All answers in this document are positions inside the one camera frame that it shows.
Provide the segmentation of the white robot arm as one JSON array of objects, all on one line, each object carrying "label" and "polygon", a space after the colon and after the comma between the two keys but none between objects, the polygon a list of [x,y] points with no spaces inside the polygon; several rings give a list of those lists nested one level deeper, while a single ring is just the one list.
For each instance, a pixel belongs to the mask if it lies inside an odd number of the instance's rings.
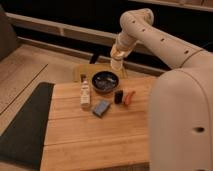
[{"label": "white robot arm", "polygon": [[213,53],[153,26],[148,9],[124,12],[111,50],[118,69],[141,42],[170,70],[149,98],[151,171],[213,171]]}]

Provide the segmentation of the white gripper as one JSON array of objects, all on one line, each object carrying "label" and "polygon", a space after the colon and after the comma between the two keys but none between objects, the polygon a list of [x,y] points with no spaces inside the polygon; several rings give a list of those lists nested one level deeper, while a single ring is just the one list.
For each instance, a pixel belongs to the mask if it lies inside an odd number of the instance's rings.
[{"label": "white gripper", "polygon": [[130,52],[130,48],[114,43],[110,51],[110,56],[112,59],[121,60],[123,58],[126,58],[130,54]]}]

